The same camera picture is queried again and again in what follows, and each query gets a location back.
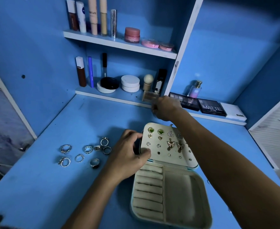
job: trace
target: blue desk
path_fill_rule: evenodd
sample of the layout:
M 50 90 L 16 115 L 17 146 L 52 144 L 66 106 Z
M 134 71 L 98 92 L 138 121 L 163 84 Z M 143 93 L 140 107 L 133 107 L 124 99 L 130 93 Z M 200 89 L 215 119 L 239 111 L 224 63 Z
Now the blue desk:
M 280 185 L 280 180 L 253 141 L 245 127 L 197 118 L 208 130 L 230 144 Z M 94 151 L 85 154 L 81 163 L 74 157 L 84 145 L 99 144 L 101 137 L 114 146 L 124 129 L 142 131 L 148 122 L 169 125 L 155 118 L 148 108 L 76 95 L 52 121 L 37 141 L 0 181 L 0 214 L 3 225 L 24 229 L 60 228 L 88 190 L 99 169 L 91 169 L 91 158 L 102 165 L 106 155 Z M 71 164 L 58 165 L 59 148 L 72 145 L 67 154 Z M 212 228 L 239 228 L 228 207 L 207 182 L 202 170 L 195 170 L 204 180 L 213 218 Z M 129 210 L 133 178 L 115 189 L 105 209 L 100 228 L 168 228 L 134 219 Z

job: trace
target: butterfly earring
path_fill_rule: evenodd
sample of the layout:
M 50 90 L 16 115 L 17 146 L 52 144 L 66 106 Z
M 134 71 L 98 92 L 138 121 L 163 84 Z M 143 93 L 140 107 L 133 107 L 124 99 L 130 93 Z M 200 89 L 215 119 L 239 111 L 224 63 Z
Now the butterfly earring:
M 170 141 L 167 141 L 167 144 L 169 145 L 169 147 L 167 148 L 168 151 L 171 150 L 171 148 L 173 148 L 175 146 L 175 141 L 172 142 L 172 139 L 169 139 Z
M 181 153 L 181 150 L 184 148 L 184 144 L 181 144 L 181 140 L 179 141 L 179 143 L 178 142 L 176 142 L 176 143 L 177 143 L 177 147 L 178 147 L 178 152 Z

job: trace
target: person's right hand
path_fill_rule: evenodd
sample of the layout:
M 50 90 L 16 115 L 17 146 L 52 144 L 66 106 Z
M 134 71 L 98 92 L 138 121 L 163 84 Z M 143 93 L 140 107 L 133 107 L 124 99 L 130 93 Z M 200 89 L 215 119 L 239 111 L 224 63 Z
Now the person's right hand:
M 183 108 L 180 105 L 180 101 L 169 96 L 159 97 L 152 103 L 153 114 L 164 121 L 171 121 L 173 114 L 181 110 Z

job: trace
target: stud earring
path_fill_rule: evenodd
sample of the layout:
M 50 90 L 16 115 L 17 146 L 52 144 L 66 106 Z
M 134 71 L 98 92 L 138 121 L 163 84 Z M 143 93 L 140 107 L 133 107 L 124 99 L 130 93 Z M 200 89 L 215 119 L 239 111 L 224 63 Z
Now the stud earring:
M 173 136 L 174 136 L 174 134 L 173 134 L 173 132 L 172 132 L 172 131 L 169 131 L 169 132 L 167 133 L 167 135 L 168 135 L 168 136 L 171 136 L 171 137 L 173 137 Z
M 169 147 L 167 148 L 168 151 L 170 151 L 171 148 L 173 148 L 174 145 L 175 145 L 175 141 L 172 142 L 172 139 L 171 139 L 171 138 L 170 138 L 169 140 L 170 140 L 170 141 L 167 141 L 167 144 L 169 145 Z
M 159 133 L 160 135 L 162 135 L 162 134 L 164 134 L 164 130 L 163 130 L 163 129 L 159 129 L 159 130 L 158 130 L 158 133 Z
M 153 133 L 155 130 L 154 130 L 152 127 L 149 127 L 148 131 L 149 131 L 150 133 Z
M 179 141 L 179 143 L 178 142 L 176 142 L 176 143 L 177 143 L 177 147 L 178 147 L 178 152 L 180 153 L 181 150 L 184 148 L 184 144 L 181 144 L 181 141 Z

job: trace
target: silver ring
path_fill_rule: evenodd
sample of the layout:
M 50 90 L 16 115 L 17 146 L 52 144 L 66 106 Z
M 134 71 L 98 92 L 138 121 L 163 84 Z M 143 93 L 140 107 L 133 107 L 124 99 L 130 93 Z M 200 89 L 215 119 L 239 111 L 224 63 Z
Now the silver ring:
M 94 149 L 95 149 L 96 151 L 99 151 L 99 150 L 102 150 L 102 149 L 103 149 L 103 146 L 101 147 L 100 145 L 96 145 L 96 146 L 94 146 Z
M 72 149 L 72 146 L 70 145 L 63 145 L 61 148 L 60 148 L 60 151 L 65 154 L 67 152 L 69 152 L 70 150 Z
M 84 160 L 84 158 L 85 158 L 84 155 L 79 154 L 79 155 L 77 155 L 77 156 L 75 157 L 75 161 L 76 161 L 76 162 L 82 162 L 82 161 Z
M 103 144 L 102 144 L 102 141 L 103 141 L 103 140 L 106 140 L 106 141 L 107 141 L 107 144 L 106 144 L 106 145 L 103 145 Z M 100 143 L 101 143 L 101 146 L 107 146 L 108 143 L 109 143 L 108 138 L 107 138 L 107 137 L 103 137 Z
M 93 159 L 91 159 L 91 161 L 90 161 L 90 165 L 91 165 L 92 169 L 96 169 L 96 168 L 98 168 L 99 165 L 100 165 L 100 160 L 97 159 L 97 158 L 93 158 Z
M 85 152 L 85 154 L 89 154 L 89 153 L 91 153 L 93 151 L 93 148 L 92 148 L 92 146 L 90 146 L 90 145 L 88 145 L 88 146 L 86 146 L 85 148 L 84 148 L 84 152 Z
M 68 164 L 67 165 L 63 165 L 63 162 L 64 162 L 64 160 L 68 160 Z M 65 158 L 65 157 L 62 157 L 61 159 L 60 159 L 60 161 L 58 162 L 58 164 L 59 165 L 61 165 L 62 167 L 67 167 L 68 165 L 70 165 L 70 162 L 71 162 L 71 160 L 69 159 L 69 158 Z
M 109 146 L 104 147 L 103 148 L 103 153 L 106 154 L 106 155 L 110 154 L 111 153 L 111 148 Z

